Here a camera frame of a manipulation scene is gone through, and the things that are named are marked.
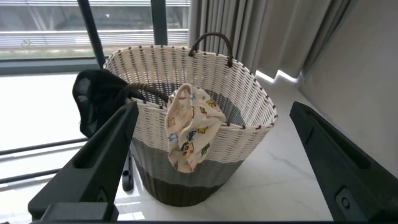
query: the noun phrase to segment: curtain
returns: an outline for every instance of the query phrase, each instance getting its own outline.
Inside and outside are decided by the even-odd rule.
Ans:
[[[221,32],[231,41],[234,58],[251,71],[274,78],[282,70],[298,77],[330,38],[348,1],[191,0],[188,44],[206,32]],[[227,54],[219,37],[207,38],[199,49]]]

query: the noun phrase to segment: metal rack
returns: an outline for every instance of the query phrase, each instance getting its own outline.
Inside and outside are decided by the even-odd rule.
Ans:
[[[77,0],[80,12],[83,16],[87,33],[90,38],[91,42],[91,47],[93,49],[96,63],[98,68],[102,69],[103,65],[105,63],[105,56],[103,53],[103,48],[101,45],[101,40],[98,35],[98,31],[95,26],[95,21],[93,18],[93,14],[91,12],[91,7],[88,2],[88,0]],[[151,10],[152,10],[152,23],[154,26],[154,40],[155,40],[155,45],[167,45],[167,22],[166,22],[166,2],[165,0],[151,0]],[[22,147],[22,148],[17,148],[17,149],[10,149],[6,151],[0,151],[0,156],[5,156],[8,154],[13,154],[13,153],[18,153],[18,152],[27,152],[27,151],[34,151],[38,149],[44,149],[48,147],[55,147],[55,146],[64,146],[68,144],[74,144],[74,143],[79,143],[79,142],[85,142],[87,141],[87,138],[81,138],[81,139],[72,139],[68,141],[60,141],[60,142],[52,142],[52,143],[47,143],[47,144],[41,144],[41,145],[36,145],[36,146],[29,146],[29,147]],[[125,183],[131,183],[132,184],[132,172],[131,172],[131,154],[127,155],[126,163],[124,165],[125,171],[128,172],[123,172],[123,189],[124,190],[129,190],[130,187],[128,187]],[[6,184],[10,182],[16,182],[16,181],[21,181],[21,180],[26,180],[26,179],[32,179],[35,177],[41,177],[44,175],[50,175],[50,174],[56,174],[59,169],[53,169],[53,170],[46,170],[42,172],[36,172],[32,174],[24,174],[24,175],[18,175],[14,177],[8,177],[4,179],[0,179],[0,184]]]

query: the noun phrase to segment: floor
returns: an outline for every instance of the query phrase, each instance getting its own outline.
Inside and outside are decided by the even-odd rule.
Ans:
[[[82,138],[72,98],[76,75],[0,78],[0,151]],[[232,178],[199,205],[176,208],[150,196],[134,174],[133,192],[119,188],[119,220],[332,220],[289,111],[310,103],[295,84],[259,78],[277,106],[279,120]],[[61,168],[82,143],[0,156],[0,179]],[[29,200],[52,176],[0,185],[0,223],[29,223]]]

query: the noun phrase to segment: wicker basket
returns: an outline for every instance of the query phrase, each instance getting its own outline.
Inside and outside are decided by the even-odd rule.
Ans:
[[[228,57],[197,50],[209,35],[224,39]],[[128,99],[137,101],[139,108],[131,151],[145,188],[167,205],[184,207],[206,200],[234,174],[277,119],[271,99],[254,74],[233,59],[223,34],[205,34],[192,49],[163,45],[122,49],[110,56],[104,68],[128,83],[140,83],[135,87],[158,90],[154,95],[140,90],[146,101]],[[190,174],[178,172],[170,164],[164,128],[164,100],[183,83],[204,89],[227,119],[206,159]]]

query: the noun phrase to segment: dark brown basket base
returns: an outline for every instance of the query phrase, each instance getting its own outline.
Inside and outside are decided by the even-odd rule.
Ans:
[[[147,191],[158,201],[171,206],[187,207],[206,200],[222,185],[214,187],[187,187],[179,184],[169,184],[153,178],[136,161],[138,173]]]

